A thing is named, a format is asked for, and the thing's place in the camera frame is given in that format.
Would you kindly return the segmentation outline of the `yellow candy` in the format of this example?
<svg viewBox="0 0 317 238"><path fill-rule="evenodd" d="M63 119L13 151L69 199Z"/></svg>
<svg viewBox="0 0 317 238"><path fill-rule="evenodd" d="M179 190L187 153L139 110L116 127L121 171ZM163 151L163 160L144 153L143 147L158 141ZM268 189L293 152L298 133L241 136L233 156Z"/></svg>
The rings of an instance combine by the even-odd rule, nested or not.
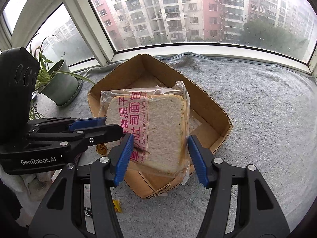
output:
<svg viewBox="0 0 317 238"><path fill-rule="evenodd" d="M116 212L116 213L122 213L120 201L118 201L118 200L113 200L112 202L113 202L113 206L114 206L115 212Z"/></svg>

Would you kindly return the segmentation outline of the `packaged toast bread loaf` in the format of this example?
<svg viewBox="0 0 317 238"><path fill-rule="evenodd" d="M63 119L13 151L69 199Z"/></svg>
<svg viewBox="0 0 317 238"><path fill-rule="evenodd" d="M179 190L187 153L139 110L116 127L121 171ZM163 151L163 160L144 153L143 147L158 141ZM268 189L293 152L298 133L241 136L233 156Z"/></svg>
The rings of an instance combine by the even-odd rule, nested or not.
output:
<svg viewBox="0 0 317 238"><path fill-rule="evenodd" d="M189 174L190 96L183 81L172 88L102 91L98 115L134 136L129 168L173 178Z"/></svg>

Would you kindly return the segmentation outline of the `green plant pot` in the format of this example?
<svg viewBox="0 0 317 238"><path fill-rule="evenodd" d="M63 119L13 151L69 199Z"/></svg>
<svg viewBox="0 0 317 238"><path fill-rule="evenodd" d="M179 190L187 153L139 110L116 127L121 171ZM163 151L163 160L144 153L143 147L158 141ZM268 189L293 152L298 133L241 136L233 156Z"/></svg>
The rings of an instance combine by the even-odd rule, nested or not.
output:
<svg viewBox="0 0 317 238"><path fill-rule="evenodd" d="M39 93L45 95L50 100L57 104L62 98L62 93L68 87L69 84L74 84L77 87L76 77L70 76L63 73L54 73L54 71L66 71L70 73L70 70L66 64L65 60L58 61L51 69L48 71L52 75L51 81L44 87L39 89Z"/></svg>

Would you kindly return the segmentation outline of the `green pot saucer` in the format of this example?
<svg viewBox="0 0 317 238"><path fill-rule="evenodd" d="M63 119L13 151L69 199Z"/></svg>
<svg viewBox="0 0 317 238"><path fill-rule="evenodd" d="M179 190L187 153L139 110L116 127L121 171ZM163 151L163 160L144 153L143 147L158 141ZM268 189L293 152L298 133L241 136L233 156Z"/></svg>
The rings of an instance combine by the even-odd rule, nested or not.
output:
<svg viewBox="0 0 317 238"><path fill-rule="evenodd" d="M81 88L83 86L83 80L76 78L77 87L74 84L69 84L68 87L62 93L62 98L56 104L58 107L66 107L73 102L73 100L78 96Z"/></svg>

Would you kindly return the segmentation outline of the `spider plant leaves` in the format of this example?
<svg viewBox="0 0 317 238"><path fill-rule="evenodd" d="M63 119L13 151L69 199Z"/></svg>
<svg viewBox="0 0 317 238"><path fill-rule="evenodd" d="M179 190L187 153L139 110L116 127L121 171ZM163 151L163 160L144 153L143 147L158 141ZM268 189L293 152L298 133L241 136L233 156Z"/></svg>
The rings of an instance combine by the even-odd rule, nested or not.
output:
<svg viewBox="0 0 317 238"><path fill-rule="evenodd" d="M46 86L52 79L52 75L48 73L48 71L55 65L57 62L53 62L49 60L44 55L44 43L42 42L40 46L38 46L36 49L32 49L32 46L29 47L29 53L39 62L40 69L38 76L36 78L35 82L35 92L39 93L39 89ZM94 82L87 77L84 77L82 75L73 73L70 71L70 73L66 71L54 71L54 73L63 73L70 76L74 76L80 80L83 80L83 82L89 82L91 84L94 84Z"/></svg>

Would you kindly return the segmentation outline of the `brown cardboard box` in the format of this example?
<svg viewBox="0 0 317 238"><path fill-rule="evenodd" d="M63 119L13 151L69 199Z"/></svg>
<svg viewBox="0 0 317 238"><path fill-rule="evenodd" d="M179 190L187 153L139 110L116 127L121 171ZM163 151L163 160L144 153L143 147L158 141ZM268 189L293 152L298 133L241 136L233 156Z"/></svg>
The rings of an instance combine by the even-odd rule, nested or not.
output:
<svg viewBox="0 0 317 238"><path fill-rule="evenodd" d="M100 93L126 88L171 88L183 81L190 96L189 132L196 135L203 147L215 153L232 130L228 114L212 97L174 68L148 54L137 55L115 67L88 92L89 108L94 117L100 111ZM128 169L124 180L133 192L142 199L161 195L180 184L185 184L194 172L189 166L184 177L164 177Z"/></svg>

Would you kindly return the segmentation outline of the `white window frame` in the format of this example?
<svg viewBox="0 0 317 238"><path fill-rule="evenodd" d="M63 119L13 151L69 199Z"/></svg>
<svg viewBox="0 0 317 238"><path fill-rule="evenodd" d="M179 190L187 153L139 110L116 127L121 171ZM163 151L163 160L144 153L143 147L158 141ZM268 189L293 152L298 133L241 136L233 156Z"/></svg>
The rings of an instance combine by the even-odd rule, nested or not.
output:
<svg viewBox="0 0 317 238"><path fill-rule="evenodd" d="M117 52L98 22L89 0L27 0L13 33L9 32L4 19L1 19L1 50L27 46L41 25L60 5L66 7L70 18L100 66L127 60L138 54L172 56L183 52L193 52L209 57L241 58L276 63L303 73L316 75L316 53L312 54L307 63L303 63L258 48L202 42L161 44Z"/></svg>

